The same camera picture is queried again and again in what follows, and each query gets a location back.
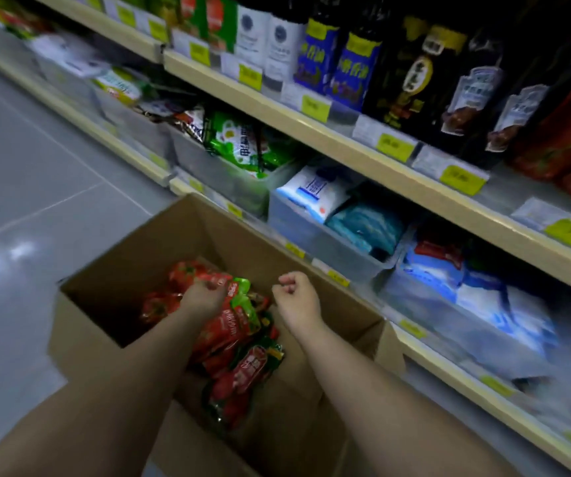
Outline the person's right hand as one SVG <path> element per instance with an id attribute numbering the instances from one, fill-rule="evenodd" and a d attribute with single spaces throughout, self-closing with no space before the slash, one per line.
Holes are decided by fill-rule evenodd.
<path id="1" fill-rule="evenodd" d="M 274 298 L 274 301 L 291 333 L 299 335 L 323 327 L 320 300 L 314 287 L 313 297 L 308 299 L 287 297 L 285 299 Z"/>

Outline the red green-topped sauce packet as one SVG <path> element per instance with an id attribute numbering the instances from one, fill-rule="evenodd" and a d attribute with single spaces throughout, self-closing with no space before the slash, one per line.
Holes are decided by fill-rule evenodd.
<path id="1" fill-rule="evenodd" d="M 262 329 L 260 306 L 264 298 L 251 289 L 244 278 L 215 273 L 210 279 L 226 289 L 219 314 L 202 328 L 191 354 L 190 363 L 199 364 L 226 347 L 245 341 Z"/>

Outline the person's left forearm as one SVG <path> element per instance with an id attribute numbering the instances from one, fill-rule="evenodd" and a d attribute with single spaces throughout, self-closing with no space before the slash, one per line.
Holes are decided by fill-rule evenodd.
<path id="1" fill-rule="evenodd" d="M 0 477 L 142 477 L 208 318 L 179 309 L 43 401 L 0 441 Z"/>

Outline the person's right forearm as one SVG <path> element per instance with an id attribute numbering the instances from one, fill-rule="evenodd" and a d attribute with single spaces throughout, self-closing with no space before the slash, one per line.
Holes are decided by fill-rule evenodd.
<path id="1" fill-rule="evenodd" d="M 521 477 L 470 428 L 318 317 L 288 317 L 286 323 L 379 477 Z"/>

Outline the teal packet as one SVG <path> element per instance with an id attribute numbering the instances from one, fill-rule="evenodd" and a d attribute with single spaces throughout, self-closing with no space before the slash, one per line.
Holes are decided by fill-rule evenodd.
<path id="1" fill-rule="evenodd" d="M 325 225 L 357 250 L 379 261 L 390 258 L 408 227 L 408 218 L 395 207 L 353 195 Z"/>

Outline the white light-blue bag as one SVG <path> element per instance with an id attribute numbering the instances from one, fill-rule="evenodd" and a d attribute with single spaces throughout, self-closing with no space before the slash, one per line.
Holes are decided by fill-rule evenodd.
<path id="1" fill-rule="evenodd" d="M 414 254 L 417 241 L 406 251 L 402 261 L 403 272 L 433 289 L 437 294 L 451 303 L 456 302 L 457 292 L 465 275 L 465 262 L 461 270 L 457 270 L 447 261 Z"/>

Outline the brown cardboard box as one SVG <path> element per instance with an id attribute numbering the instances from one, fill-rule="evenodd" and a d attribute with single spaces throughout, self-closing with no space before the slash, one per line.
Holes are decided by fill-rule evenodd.
<path id="1" fill-rule="evenodd" d="M 278 276 L 306 273 L 323 318 L 339 336 L 391 372 L 405 369 L 392 325 L 370 304 L 206 198 L 190 194 L 59 281 L 48 353 L 69 380 L 114 362 L 143 333 L 147 293 L 172 265 L 199 259 L 250 280 L 262 294 Z M 285 361 L 252 398 L 249 416 L 221 440 L 173 401 L 149 457 L 166 477 L 338 477 L 349 438 L 305 354 L 271 309 Z"/>

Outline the green seasoning packet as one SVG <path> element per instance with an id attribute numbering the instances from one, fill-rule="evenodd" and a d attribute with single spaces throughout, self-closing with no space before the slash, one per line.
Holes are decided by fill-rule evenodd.
<path id="1" fill-rule="evenodd" d="M 211 111 L 204 122 L 204 146 L 255 179 L 265 179 L 296 160 L 297 143 L 264 124 L 237 114 Z"/>

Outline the dark bottle blue label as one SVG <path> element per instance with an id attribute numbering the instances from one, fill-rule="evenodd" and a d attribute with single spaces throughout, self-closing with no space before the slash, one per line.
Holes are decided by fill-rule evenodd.
<path id="1" fill-rule="evenodd" d="M 352 18 L 327 92 L 344 111 L 362 111 L 389 18 L 386 0 L 362 0 Z"/>
<path id="2" fill-rule="evenodd" d="M 337 64 L 337 47 L 343 16 L 341 0 L 316 0 L 293 76 L 299 85 L 325 95 Z"/>

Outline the large white blue bag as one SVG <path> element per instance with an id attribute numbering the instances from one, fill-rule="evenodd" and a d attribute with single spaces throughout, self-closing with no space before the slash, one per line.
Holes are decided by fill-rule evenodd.
<path id="1" fill-rule="evenodd" d="M 559 345 L 547 302 L 491 273 L 466 272 L 455 303 L 542 356 Z"/>

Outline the dark bottle yellow label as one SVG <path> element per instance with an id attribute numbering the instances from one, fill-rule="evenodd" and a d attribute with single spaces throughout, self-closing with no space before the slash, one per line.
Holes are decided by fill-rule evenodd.
<path id="1" fill-rule="evenodd" d="M 425 139 L 428 116 L 452 75 L 469 37 L 460 16 L 413 11 L 383 51 L 364 113 L 389 127 Z"/>

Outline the dark bottle white round-mark label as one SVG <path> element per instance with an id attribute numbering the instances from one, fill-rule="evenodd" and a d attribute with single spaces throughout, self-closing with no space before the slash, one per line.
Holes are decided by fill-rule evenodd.
<path id="1" fill-rule="evenodd" d="M 269 0 L 237 0 L 237 3 L 234 54 L 263 70 L 271 19 Z"/>
<path id="2" fill-rule="evenodd" d="M 268 89 L 280 92 L 283 83 L 292 80 L 312 1 L 269 0 L 271 17 L 264 62 L 264 83 Z"/>

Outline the dark bottle white brown label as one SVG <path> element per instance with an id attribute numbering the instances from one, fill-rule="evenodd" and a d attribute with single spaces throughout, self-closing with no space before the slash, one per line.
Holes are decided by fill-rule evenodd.
<path id="1" fill-rule="evenodd" d="M 540 107 L 561 70 L 564 48 L 553 47 L 531 61 L 491 109 L 480 130 L 478 165 L 492 169 Z"/>
<path id="2" fill-rule="evenodd" d="M 476 118 L 499 87 L 504 72 L 504 31 L 488 25 L 473 36 L 462 59 L 456 85 L 444 103 L 433 144 L 457 154 Z"/>

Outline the white plastic packets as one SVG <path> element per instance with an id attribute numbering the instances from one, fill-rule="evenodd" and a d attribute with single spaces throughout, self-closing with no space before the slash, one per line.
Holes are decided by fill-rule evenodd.
<path id="1" fill-rule="evenodd" d="M 95 47 L 72 33 L 42 34 L 30 39 L 27 46 L 40 60 L 50 61 L 78 78 L 95 78 L 111 67 Z"/>

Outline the large red printed pouch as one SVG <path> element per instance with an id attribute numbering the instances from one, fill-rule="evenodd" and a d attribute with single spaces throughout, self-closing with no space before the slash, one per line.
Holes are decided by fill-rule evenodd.
<path id="1" fill-rule="evenodd" d="M 507 165 L 538 181 L 551 181 L 571 169 L 571 91 L 514 148 Z"/>

